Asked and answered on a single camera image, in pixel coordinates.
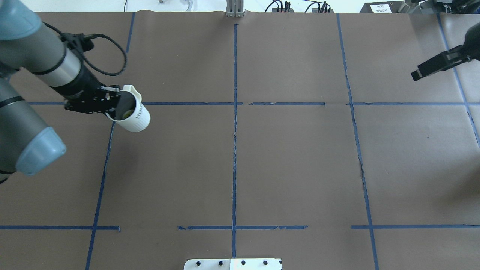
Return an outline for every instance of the blue tape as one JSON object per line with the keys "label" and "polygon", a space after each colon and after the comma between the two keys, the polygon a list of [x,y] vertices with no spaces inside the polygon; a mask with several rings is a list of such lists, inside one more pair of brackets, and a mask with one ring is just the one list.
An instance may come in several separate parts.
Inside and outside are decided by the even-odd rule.
{"label": "blue tape", "polygon": [[354,102],[355,106],[464,106],[462,102]]}
{"label": "blue tape", "polygon": [[[353,225],[353,230],[368,230],[368,225]],[[480,229],[480,225],[467,224],[415,224],[415,225],[374,225],[374,229]]]}
{"label": "blue tape", "polygon": [[130,20],[130,30],[128,32],[128,40],[127,40],[127,48],[125,52],[128,53],[130,50],[130,41],[132,39],[132,32],[133,32],[133,23],[135,22],[135,12],[132,13],[132,19]]}
{"label": "blue tape", "polygon": [[[3,225],[0,230],[92,230],[93,226],[30,226],[30,225]],[[119,226],[101,226],[97,230],[120,231]]]}
{"label": "blue tape", "polygon": [[144,105],[235,105],[235,102],[142,102]]}
{"label": "blue tape", "polygon": [[237,226],[237,230],[305,230],[307,225],[294,226]]}
{"label": "blue tape", "polygon": [[92,226],[0,226],[0,230],[91,230]]}
{"label": "blue tape", "polygon": [[[279,225],[279,226],[236,226],[236,230],[304,230],[307,225]],[[233,226],[188,226],[178,227],[179,231],[189,230],[232,230]]]}
{"label": "blue tape", "polygon": [[102,182],[100,183],[100,191],[98,192],[98,201],[96,202],[95,218],[93,221],[92,236],[90,237],[90,246],[88,248],[88,256],[87,256],[87,263],[85,266],[85,270],[90,269],[90,260],[92,259],[93,244],[95,242],[95,234],[97,230],[98,216],[100,214],[100,205],[102,203],[103,188],[105,186],[105,177],[107,175],[107,164],[108,164],[108,159],[110,157],[110,150],[112,147],[112,137],[113,137],[114,128],[115,128],[115,122],[112,122],[112,128],[110,129],[110,137],[108,139],[107,156],[105,157],[105,165],[103,166]]}
{"label": "blue tape", "polygon": [[[449,50],[447,39],[445,37],[444,27],[442,25],[442,20],[440,18],[440,14],[438,14],[438,13],[437,13],[437,21],[438,21],[438,26],[440,27],[440,33],[442,34],[442,39],[444,41],[445,48],[447,50]],[[465,105],[465,109],[467,110],[468,118],[470,119],[470,124],[471,124],[472,129],[473,129],[473,134],[475,135],[475,139],[477,140],[477,145],[480,148],[480,138],[479,138],[479,135],[478,135],[478,132],[477,132],[477,127],[475,126],[475,122],[473,121],[472,114],[470,112],[470,107],[468,107],[467,98],[465,97],[465,92],[463,91],[462,83],[460,82],[460,78],[458,77],[458,73],[456,71],[456,68],[454,67],[452,69],[453,69],[453,74],[454,74],[455,79],[456,79],[456,83],[458,85],[458,88],[460,89],[460,94],[462,95],[462,99],[463,99],[463,103]]]}
{"label": "blue tape", "polygon": [[179,231],[189,230],[231,230],[232,226],[188,226],[186,228],[179,226]]}
{"label": "blue tape", "polygon": [[340,37],[340,46],[342,48],[343,67],[345,70],[345,80],[347,82],[347,88],[348,88],[348,99],[350,101],[350,112],[352,114],[353,131],[355,133],[355,142],[357,144],[357,154],[358,154],[360,168],[361,168],[361,178],[363,182],[363,196],[365,198],[365,207],[367,209],[368,225],[370,229],[370,241],[372,243],[373,262],[375,264],[375,270],[378,270],[379,266],[378,266],[378,258],[377,258],[377,247],[375,245],[375,235],[373,233],[373,227],[372,227],[373,226],[372,214],[370,213],[370,203],[368,200],[367,182],[365,180],[365,172],[363,170],[363,160],[361,156],[360,140],[359,140],[359,135],[357,130],[357,122],[355,121],[355,108],[353,106],[352,91],[350,88],[350,81],[348,80],[348,74],[347,74],[347,59],[345,57],[345,47],[343,45],[342,26],[340,24],[340,15],[338,13],[336,14],[336,21],[338,24],[338,35]]}
{"label": "blue tape", "polygon": [[237,30],[233,26],[233,95],[234,95],[234,126],[233,126],[233,187],[232,187],[232,258],[237,257]]}
{"label": "blue tape", "polygon": [[317,105],[325,106],[325,102],[252,102],[249,105]]}
{"label": "blue tape", "polygon": [[120,226],[97,226],[96,230],[101,230],[101,231],[119,231],[120,232]]}

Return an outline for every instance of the black cable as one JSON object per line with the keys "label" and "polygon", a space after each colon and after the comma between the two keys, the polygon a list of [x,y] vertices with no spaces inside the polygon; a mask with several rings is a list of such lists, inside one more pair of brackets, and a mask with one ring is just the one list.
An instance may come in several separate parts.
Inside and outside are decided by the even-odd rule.
{"label": "black cable", "polygon": [[319,2],[313,2],[313,3],[310,4],[310,6],[308,6],[308,8],[305,10],[304,13],[307,13],[308,9],[314,4],[318,4],[318,10],[320,10],[320,3]]}
{"label": "black cable", "polygon": [[270,5],[268,5],[268,7],[265,9],[265,12],[268,11],[268,8],[271,7],[271,6],[273,5],[273,3],[276,3],[276,6],[277,6],[277,10],[276,10],[276,11],[277,11],[277,12],[280,12],[280,11],[283,9],[283,3],[282,3],[282,1],[280,1],[280,0],[273,0],[273,1],[270,3]]}
{"label": "black cable", "polygon": [[87,37],[86,41],[89,41],[89,40],[92,40],[92,39],[95,39],[95,38],[98,38],[98,37],[99,37],[99,38],[105,38],[105,39],[107,39],[108,41],[110,41],[111,43],[113,43],[115,46],[117,46],[117,48],[120,49],[120,51],[122,52],[122,55],[123,55],[123,66],[122,66],[122,68],[121,68],[120,71],[115,72],[115,73],[106,72],[106,71],[103,71],[103,70],[97,68],[96,66],[94,66],[94,65],[85,57],[83,50],[82,50],[82,49],[79,49],[79,48],[77,47],[77,45],[75,44],[75,42],[71,41],[71,40],[68,38],[68,36],[66,36],[62,31],[58,30],[57,28],[55,28],[55,27],[53,27],[53,26],[51,26],[51,25],[49,25],[49,24],[47,24],[47,23],[45,23],[45,22],[43,22],[43,23],[44,23],[48,28],[50,28],[50,29],[52,29],[53,31],[57,32],[62,38],[64,38],[64,39],[68,42],[68,44],[69,44],[70,46],[72,46],[72,48],[74,48],[74,49],[79,53],[79,55],[82,57],[82,59],[83,59],[90,67],[92,67],[94,70],[96,70],[96,71],[98,71],[98,72],[100,72],[100,73],[102,73],[102,74],[108,75],[108,76],[117,76],[117,75],[122,74],[122,72],[125,70],[125,68],[127,68],[127,53],[126,53],[126,52],[123,50],[123,48],[122,48],[115,40],[113,40],[112,38],[110,38],[110,37],[108,37],[108,36],[106,36],[106,35],[104,35],[104,34],[92,34],[92,35],[86,36],[86,37]]}
{"label": "black cable", "polygon": [[330,4],[328,4],[326,1],[325,2],[317,2],[317,1],[311,1],[311,0],[304,0],[304,1],[308,1],[308,2],[312,2],[308,8],[305,10],[304,13],[307,13],[308,12],[308,9],[314,5],[314,4],[318,4],[318,9],[317,9],[317,13],[330,13],[332,7],[330,6]]}

